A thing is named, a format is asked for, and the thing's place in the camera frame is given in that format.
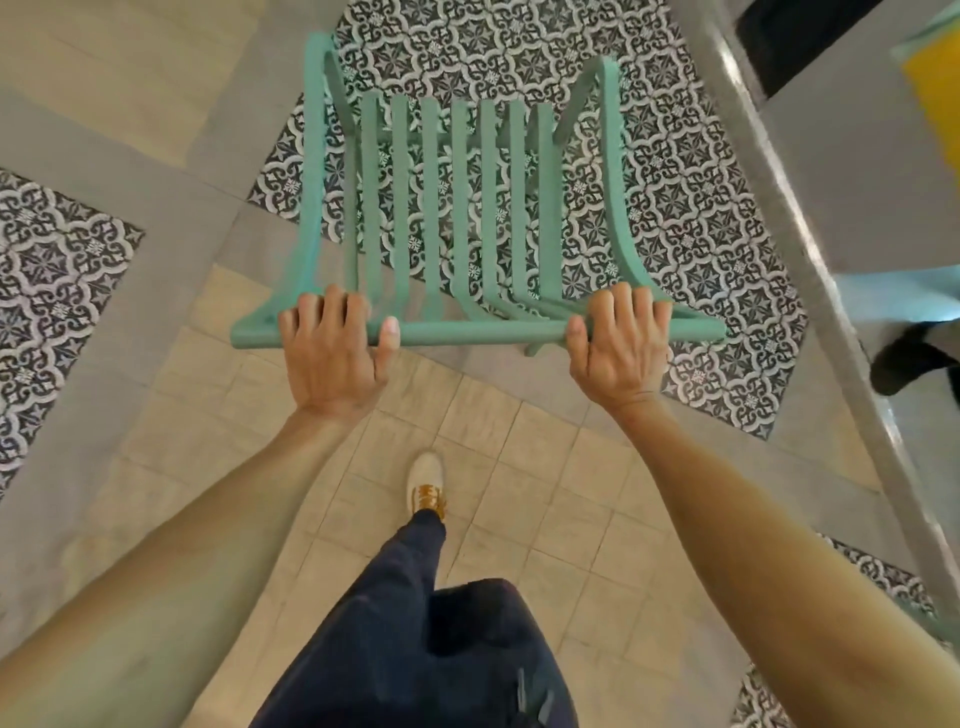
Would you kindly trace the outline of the person's right hand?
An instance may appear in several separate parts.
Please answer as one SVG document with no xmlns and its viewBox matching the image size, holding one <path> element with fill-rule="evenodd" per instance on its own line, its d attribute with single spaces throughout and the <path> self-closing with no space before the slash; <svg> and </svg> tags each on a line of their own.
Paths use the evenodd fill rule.
<svg viewBox="0 0 960 728">
<path fill-rule="evenodd" d="M 591 378 L 574 379 L 589 400 L 616 420 L 651 404 L 662 391 L 669 343 L 651 336 L 650 288 L 633 287 L 634 334 L 620 334 L 615 326 L 613 287 L 592 294 L 586 303 L 586 321 L 592 348 Z"/>
</svg>

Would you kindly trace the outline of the person's left hand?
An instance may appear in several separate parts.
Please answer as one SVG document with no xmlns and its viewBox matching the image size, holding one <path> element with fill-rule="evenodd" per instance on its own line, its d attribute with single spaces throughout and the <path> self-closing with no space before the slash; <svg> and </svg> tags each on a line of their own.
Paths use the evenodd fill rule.
<svg viewBox="0 0 960 728">
<path fill-rule="evenodd" d="M 370 345 L 371 306 L 360 293 L 346 291 L 347 320 L 340 336 L 323 336 L 325 293 L 300 294 L 289 308 L 298 310 L 299 352 L 283 354 L 296 410 L 351 428 L 374 409 L 387 384 L 375 382 L 372 354 L 378 334 Z"/>
</svg>

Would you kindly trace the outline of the teal slatted chair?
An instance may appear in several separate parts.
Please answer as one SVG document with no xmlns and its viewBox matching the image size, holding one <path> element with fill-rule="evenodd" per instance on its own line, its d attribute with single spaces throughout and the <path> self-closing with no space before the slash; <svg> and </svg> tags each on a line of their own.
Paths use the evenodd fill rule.
<svg viewBox="0 0 960 728">
<path fill-rule="evenodd" d="M 528 110 L 511 100 L 451 103 L 449 122 L 432 97 L 390 99 L 384 119 L 377 91 L 354 114 L 332 35 L 305 46 L 304 140 L 298 234 L 279 282 L 257 309 L 235 321 L 238 350 L 279 349 L 279 316 L 301 294 L 318 293 L 326 196 L 328 105 L 343 137 L 341 280 L 374 308 L 367 338 L 394 316 L 414 347 L 561 344 L 567 321 L 586 314 L 584 299 L 563 293 L 565 180 L 562 163 L 589 103 L 599 114 L 599 152 L 607 237 L 621 277 L 667 301 L 631 236 L 623 174 L 618 65 L 591 58 L 569 104 Z"/>
</svg>

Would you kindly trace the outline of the person's left forearm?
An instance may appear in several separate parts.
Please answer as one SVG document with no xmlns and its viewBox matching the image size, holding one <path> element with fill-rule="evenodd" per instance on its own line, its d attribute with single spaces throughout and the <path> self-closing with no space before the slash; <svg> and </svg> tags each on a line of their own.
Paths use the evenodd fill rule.
<svg viewBox="0 0 960 728">
<path fill-rule="evenodd" d="M 0 728 L 180 728 L 369 408 L 297 409 L 0 661 Z"/>
</svg>

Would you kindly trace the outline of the person's right forearm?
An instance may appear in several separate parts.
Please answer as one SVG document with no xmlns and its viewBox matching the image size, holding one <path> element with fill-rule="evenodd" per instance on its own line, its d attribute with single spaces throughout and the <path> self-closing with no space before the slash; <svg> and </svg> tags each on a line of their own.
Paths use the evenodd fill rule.
<svg viewBox="0 0 960 728">
<path fill-rule="evenodd" d="M 702 587 L 795 728 L 960 728 L 960 664 L 650 392 L 592 394 L 654 479 Z"/>
</svg>

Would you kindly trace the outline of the white shoe with gold laces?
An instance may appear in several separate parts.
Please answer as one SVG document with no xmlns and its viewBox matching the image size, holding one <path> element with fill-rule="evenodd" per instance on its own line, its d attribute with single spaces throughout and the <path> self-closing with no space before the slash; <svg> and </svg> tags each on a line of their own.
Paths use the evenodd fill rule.
<svg viewBox="0 0 960 728">
<path fill-rule="evenodd" d="M 425 449 L 415 455 L 406 477 L 410 514 L 432 512 L 443 522 L 447 510 L 445 482 L 445 464 L 436 450 Z"/>
</svg>

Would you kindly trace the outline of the grey table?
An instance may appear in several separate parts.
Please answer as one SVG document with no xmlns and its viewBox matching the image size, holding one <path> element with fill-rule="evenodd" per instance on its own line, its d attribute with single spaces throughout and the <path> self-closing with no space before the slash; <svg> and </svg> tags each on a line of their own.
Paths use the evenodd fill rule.
<svg viewBox="0 0 960 728">
<path fill-rule="evenodd" d="M 852 505 L 822 529 L 960 623 L 960 406 L 943 371 L 889 398 L 869 380 L 906 326 L 960 317 L 960 185 L 894 51 L 960 0 L 879 0 L 774 92 L 738 34 L 760 0 L 668 1 L 813 327 L 774 442 L 869 460 L 890 535 L 860 535 Z"/>
</svg>

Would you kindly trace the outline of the black shoe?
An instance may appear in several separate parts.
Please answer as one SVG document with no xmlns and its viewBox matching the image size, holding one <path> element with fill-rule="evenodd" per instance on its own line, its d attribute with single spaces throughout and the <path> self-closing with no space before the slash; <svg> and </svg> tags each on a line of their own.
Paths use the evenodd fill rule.
<svg viewBox="0 0 960 728">
<path fill-rule="evenodd" d="M 960 319 L 920 321 L 882 347 L 870 364 L 870 385 L 884 397 L 898 394 L 926 374 L 945 370 L 960 406 Z"/>
</svg>

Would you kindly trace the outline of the dark blue trousers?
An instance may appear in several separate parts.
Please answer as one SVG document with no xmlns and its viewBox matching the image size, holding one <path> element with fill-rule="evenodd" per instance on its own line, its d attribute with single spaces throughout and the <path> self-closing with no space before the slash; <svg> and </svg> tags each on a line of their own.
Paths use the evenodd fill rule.
<svg viewBox="0 0 960 728">
<path fill-rule="evenodd" d="M 519 590 L 436 588 L 447 529 L 416 511 L 370 560 L 248 728 L 579 728 Z"/>
</svg>

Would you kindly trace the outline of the yellow sheet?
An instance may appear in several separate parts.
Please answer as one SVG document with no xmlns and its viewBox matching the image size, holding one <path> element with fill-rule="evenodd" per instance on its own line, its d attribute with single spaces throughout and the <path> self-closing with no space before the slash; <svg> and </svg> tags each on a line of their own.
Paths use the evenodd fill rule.
<svg viewBox="0 0 960 728">
<path fill-rule="evenodd" d="M 960 0 L 892 49 L 960 186 Z"/>
</svg>

